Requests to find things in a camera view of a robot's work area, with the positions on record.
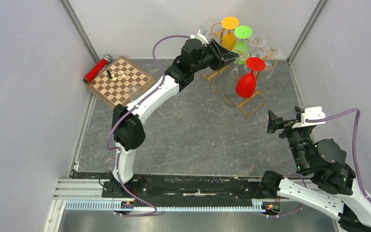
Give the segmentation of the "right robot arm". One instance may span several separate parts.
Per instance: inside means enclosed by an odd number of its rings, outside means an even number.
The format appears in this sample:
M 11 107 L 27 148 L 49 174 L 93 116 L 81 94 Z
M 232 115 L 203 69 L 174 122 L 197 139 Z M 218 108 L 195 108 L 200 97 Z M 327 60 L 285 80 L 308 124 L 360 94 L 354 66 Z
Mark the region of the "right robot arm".
M 266 171 L 259 184 L 261 194 L 288 198 L 318 210 L 347 232 L 371 232 L 371 195 L 363 186 L 358 165 L 351 167 L 346 163 L 347 153 L 334 140 L 314 142 L 310 136 L 317 125 L 355 113 L 352 135 L 355 142 L 360 110 L 352 108 L 326 116 L 320 106 L 296 106 L 295 112 L 295 119 L 284 120 L 269 111 L 267 132 L 280 131 L 279 137 L 288 140 L 296 173 L 309 175 L 318 190 L 298 185 L 277 172 Z

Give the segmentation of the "clear green-rimmed wine glass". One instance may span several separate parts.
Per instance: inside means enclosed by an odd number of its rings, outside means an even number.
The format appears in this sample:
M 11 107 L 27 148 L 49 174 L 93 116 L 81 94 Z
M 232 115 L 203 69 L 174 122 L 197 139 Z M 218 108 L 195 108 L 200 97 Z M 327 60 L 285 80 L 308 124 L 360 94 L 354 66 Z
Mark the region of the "clear green-rimmed wine glass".
M 226 86 L 225 86 L 225 92 L 227 94 L 231 94 L 232 92 L 234 92 L 236 84 L 238 83 L 238 80 L 239 80 L 239 77 L 240 77 L 240 75 L 239 75 L 240 64 L 238 64 L 238 61 L 239 61 L 240 57 L 237 58 L 236 61 L 232 63 L 233 68 L 227 76 L 227 82 L 226 82 Z

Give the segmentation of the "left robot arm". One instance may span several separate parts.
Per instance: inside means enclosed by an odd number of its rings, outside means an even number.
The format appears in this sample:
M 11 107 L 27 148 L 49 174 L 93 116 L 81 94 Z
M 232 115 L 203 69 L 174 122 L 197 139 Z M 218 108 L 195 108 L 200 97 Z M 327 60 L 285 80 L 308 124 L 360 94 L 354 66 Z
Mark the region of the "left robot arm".
M 145 140 L 143 124 L 165 101 L 181 92 L 193 80 L 195 73 L 210 68 L 218 71 L 233 63 L 239 55 L 218 44 L 214 39 L 203 43 L 187 39 L 172 65 L 149 90 L 127 106 L 114 107 L 112 130 L 108 140 L 115 141 L 116 161 L 113 170 L 114 192 L 127 197 L 132 192 L 133 164 L 136 150 Z

